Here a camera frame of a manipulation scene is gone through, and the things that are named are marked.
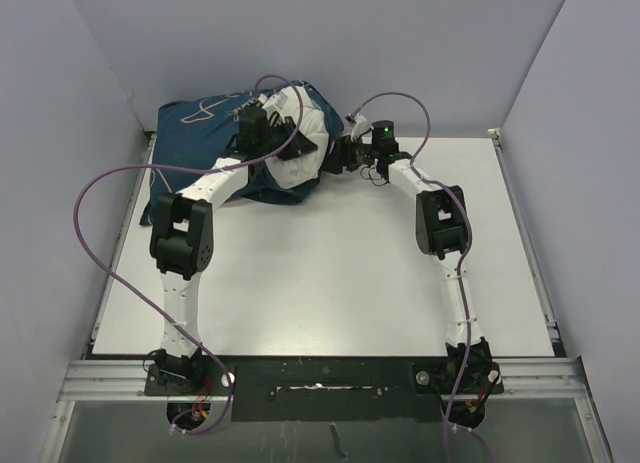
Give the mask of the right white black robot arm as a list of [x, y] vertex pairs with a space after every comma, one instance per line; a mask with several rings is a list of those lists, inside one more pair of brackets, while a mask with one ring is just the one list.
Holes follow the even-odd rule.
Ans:
[[465, 198], [458, 186], [447, 186], [415, 164], [400, 149], [389, 120], [368, 122], [360, 114], [347, 118], [350, 130], [332, 144], [322, 169], [339, 175], [370, 168], [381, 179], [415, 200], [415, 238], [437, 270], [445, 312], [448, 385], [469, 391], [481, 375], [492, 376], [488, 343], [466, 290], [465, 259], [473, 242]]

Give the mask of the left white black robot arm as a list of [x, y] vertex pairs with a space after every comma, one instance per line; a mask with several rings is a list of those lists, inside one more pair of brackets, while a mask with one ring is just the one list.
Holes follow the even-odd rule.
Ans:
[[318, 152], [314, 142], [298, 143], [304, 116], [302, 103], [291, 115], [260, 104], [242, 109], [238, 130], [203, 176], [158, 197], [150, 254], [160, 273], [165, 323], [154, 363], [180, 393], [195, 392], [204, 379], [198, 298], [214, 252], [214, 210], [246, 187], [264, 161], [284, 156], [289, 162]]

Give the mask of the white pillow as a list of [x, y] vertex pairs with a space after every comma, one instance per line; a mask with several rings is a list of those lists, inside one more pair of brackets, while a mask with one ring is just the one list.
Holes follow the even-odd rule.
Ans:
[[284, 87], [271, 96], [263, 93], [258, 100], [269, 119], [275, 116], [272, 129], [276, 147], [290, 136], [291, 126], [297, 124], [299, 113], [302, 113], [295, 138], [277, 156], [266, 160], [268, 171], [277, 185], [282, 189], [292, 189], [315, 179], [330, 142], [325, 119], [327, 113], [321, 108], [320, 99], [312, 95], [309, 85], [297, 85], [295, 89]]

